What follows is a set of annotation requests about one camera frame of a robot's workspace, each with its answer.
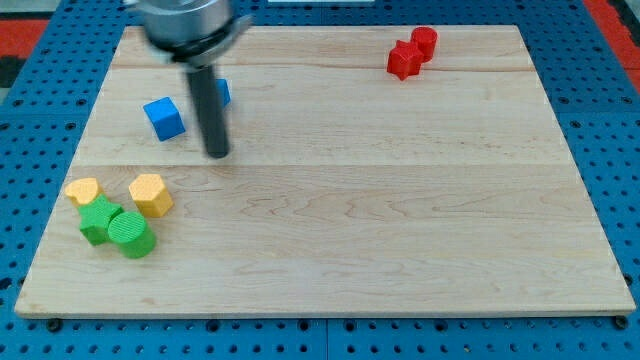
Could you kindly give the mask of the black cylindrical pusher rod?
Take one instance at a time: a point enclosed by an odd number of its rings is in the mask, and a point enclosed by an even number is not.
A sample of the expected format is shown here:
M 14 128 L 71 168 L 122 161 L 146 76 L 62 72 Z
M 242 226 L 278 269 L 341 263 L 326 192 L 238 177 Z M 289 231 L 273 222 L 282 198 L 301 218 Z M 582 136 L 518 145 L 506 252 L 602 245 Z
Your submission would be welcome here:
M 214 66 L 189 69 L 187 82 L 207 155 L 214 159 L 226 157 L 230 143 Z

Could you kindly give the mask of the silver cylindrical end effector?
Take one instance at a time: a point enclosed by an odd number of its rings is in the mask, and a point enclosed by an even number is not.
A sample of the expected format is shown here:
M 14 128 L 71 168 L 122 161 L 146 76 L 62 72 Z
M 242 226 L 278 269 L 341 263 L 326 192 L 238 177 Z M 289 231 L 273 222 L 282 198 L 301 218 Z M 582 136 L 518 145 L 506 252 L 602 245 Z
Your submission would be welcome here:
M 252 25 L 237 16 L 230 0 L 131 0 L 124 5 L 140 13 L 148 41 L 192 67 L 214 63 Z

